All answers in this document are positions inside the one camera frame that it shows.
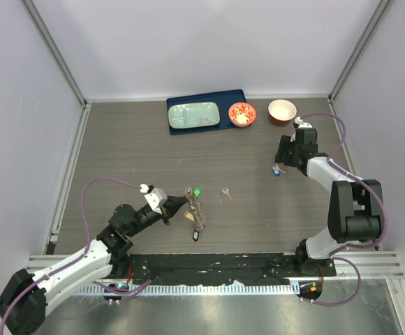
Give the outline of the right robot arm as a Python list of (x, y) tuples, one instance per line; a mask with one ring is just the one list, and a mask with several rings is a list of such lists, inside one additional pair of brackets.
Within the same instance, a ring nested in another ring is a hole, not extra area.
[(313, 274), (345, 248), (374, 245), (385, 228), (381, 184), (338, 166), (319, 152), (317, 138), (314, 128), (296, 128), (292, 136), (281, 136), (274, 157), (274, 168), (296, 168), (330, 192), (327, 227), (303, 239), (295, 249), (295, 269), (304, 276)]

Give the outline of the key with blue tag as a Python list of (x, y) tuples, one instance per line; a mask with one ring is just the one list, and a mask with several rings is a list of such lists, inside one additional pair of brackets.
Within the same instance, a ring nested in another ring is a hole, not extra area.
[(275, 177), (280, 177), (282, 174), (285, 174), (285, 172), (277, 164), (272, 166), (272, 171)]

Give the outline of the metal key organizer with rings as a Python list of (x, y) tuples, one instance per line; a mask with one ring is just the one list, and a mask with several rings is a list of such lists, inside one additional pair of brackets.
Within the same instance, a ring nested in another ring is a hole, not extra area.
[(202, 205), (198, 200), (200, 189), (192, 189), (191, 187), (188, 187), (184, 192), (189, 205), (189, 210), (187, 211), (185, 217), (194, 223), (195, 229), (192, 233), (192, 240), (198, 241), (200, 233), (205, 228), (205, 217), (203, 216)]

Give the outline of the silver key with ring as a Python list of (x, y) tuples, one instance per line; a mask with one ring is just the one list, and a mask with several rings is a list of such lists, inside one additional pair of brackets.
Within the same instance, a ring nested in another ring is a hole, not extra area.
[(222, 192), (224, 195), (227, 195), (230, 200), (232, 200), (232, 196), (230, 195), (230, 191), (229, 191), (228, 188), (223, 188), (223, 189), (221, 190), (221, 192)]

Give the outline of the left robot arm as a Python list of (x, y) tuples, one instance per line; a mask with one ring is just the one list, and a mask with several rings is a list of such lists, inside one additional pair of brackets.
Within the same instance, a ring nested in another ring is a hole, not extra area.
[(169, 224), (184, 206), (184, 196), (152, 200), (139, 209), (129, 204), (115, 208), (108, 225), (87, 245), (44, 269), (16, 271), (0, 294), (0, 334), (33, 334), (58, 305), (83, 286), (128, 269), (131, 237), (157, 221)]

